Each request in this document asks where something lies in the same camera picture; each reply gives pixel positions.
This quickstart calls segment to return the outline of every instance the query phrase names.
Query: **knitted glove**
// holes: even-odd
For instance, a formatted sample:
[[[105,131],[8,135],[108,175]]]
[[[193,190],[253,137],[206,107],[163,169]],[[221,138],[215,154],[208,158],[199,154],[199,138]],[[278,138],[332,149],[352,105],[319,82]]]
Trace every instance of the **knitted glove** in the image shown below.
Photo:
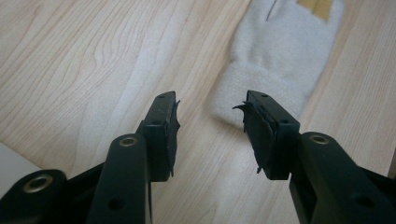
[[[212,115],[242,128],[243,113],[232,108],[253,90],[299,118],[329,59],[343,11],[344,0],[252,0],[234,34]]]

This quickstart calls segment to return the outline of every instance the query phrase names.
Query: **wooden table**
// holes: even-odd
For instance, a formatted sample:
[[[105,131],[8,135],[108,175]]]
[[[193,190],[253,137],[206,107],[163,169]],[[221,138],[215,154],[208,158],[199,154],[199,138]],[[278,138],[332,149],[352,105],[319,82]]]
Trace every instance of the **wooden table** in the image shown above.
[[[176,91],[176,175],[155,223],[297,223],[288,182],[256,175],[246,136],[209,114],[245,1],[1,1],[0,142],[69,177]],[[346,1],[300,122],[387,175],[396,148],[396,2]]]

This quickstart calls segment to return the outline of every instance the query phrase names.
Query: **light wood surface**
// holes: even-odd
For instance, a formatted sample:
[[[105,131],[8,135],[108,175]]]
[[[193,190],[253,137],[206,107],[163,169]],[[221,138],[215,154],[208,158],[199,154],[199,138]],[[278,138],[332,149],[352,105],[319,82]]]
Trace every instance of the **light wood surface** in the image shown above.
[[[0,142],[69,177],[176,91],[176,175],[154,223],[298,223],[287,181],[256,175],[246,136],[211,118],[245,1],[1,1]],[[300,118],[387,175],[396,148],[396,2],[346,1],[332,57]]]

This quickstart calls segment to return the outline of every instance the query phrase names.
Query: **black plastic part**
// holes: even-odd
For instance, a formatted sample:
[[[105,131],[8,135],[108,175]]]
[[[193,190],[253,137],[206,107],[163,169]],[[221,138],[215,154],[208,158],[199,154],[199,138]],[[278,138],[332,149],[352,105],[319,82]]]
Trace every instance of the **black plastic part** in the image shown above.
[[[31,173],[0,201],[0,223],[57,223],[64,205],[66,177],[58,170]]]
[[[157,96],[137,130],[141,134],[115,139],[105,163],[68,181],[58,170],[22,178],[0,201],[0,223],[150,223],[150,181],[173,174],[177,105],[173,91]],[[51,176],[50,185],[29,194],[21,190],[41,175]],[[37,180],[32,188],[41,184]]]
[[[151,223],[142,135],[126,134],[112,142],[86,223]]]
[[[361,168],[371,182],[379,189],[396,209],[396,179],[390,179]]]
[[[157,96],[136,131],[146,138],[151,182],[167,181],[174,173],[177,131],[180,127],[177,105],[174,91]]]
[[[244,103],[235,108],[244,111],[244,131],[253,147],[258,172],[263,169],[271,180],[288,179],[300,123],[265,93],[248,91]]]
[[[391,201],[330,136],[302,134],[295,163],[303,170],[292,171],[290,191],[301,223],[396,220]]]

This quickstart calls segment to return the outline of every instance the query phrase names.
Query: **white object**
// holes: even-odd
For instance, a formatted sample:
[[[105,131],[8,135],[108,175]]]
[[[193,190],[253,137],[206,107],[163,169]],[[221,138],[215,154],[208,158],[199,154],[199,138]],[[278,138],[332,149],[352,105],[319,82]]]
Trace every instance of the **white object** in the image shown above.
[[[212,115],[242,128],[243,113],[232,108],[253,90],[269,94],[298,119],[329,59],[343,12],[343,0],[333,0],[327,21],[297,1],[252,0],[234,34]]]
[[[18,180],[38,170],[37,166],[0,143],[0,198]]]

